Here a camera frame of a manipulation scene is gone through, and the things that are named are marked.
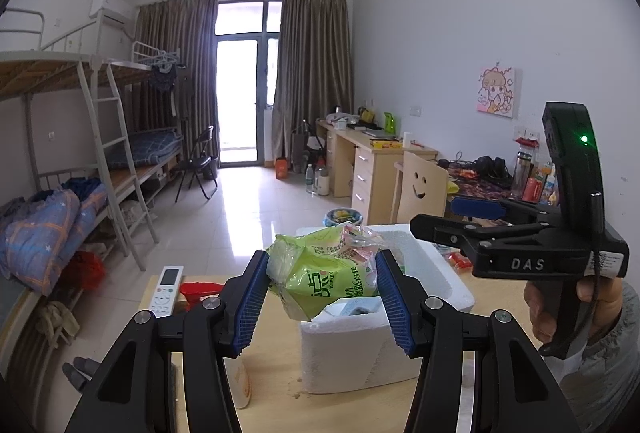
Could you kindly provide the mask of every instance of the white foam box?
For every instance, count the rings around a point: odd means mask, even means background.
[[[298,236],[321,227],[304,228]],[[416,240],[409,225],[372,225],[406,275],[417,278],[430,296],[469,311],[473,295],[432,244]],[[396,345],[384,307],[377,312],[335,317],[322,312],[300,323],[302,385],[309,393],[341,393],[418,377],[421,359],[409,359]]]

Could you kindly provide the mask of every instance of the blue plaid blanket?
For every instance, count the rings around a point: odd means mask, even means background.
[[[100,184],[82,203],[73,191],[54,190],[46,200],[24,198],[0,208],[0,274],[12,275],[48,296],[76,249],[94,228],[107,199]]]
[[[135,166],[159,164],[168,155],[178,152],[182,146],[182,136],[174,128],[148,130],[129,134],[131,155]],[[118,143],[107,154],[109,169],[128,168],[124,143]]]

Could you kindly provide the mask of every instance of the remote control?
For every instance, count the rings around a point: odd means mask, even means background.
[[[149,306],[149,310],[157,318],[170,316],[174,311],[175,297],[180,288],[183,268],[183,266],[166,266],[162,269]]]

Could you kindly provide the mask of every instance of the window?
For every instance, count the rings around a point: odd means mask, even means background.
[[[263,2],[232,2],[219,4],[216,34],[262,32]]]
[[[267,32],[280,32],[282,2],[269,2],[267,9]]]
[[[267,104],[273,105],[276,96],[276,78],[278,77],[278,40],[269,38],[267,53]]]

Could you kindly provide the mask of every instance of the green bag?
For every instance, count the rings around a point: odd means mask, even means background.
[[[328,227],[306,236],[277,235],[267,250],[271,288],[291,319],[309,321],[340,298],[374,295],[375,269],[347,243],[344,231]]]

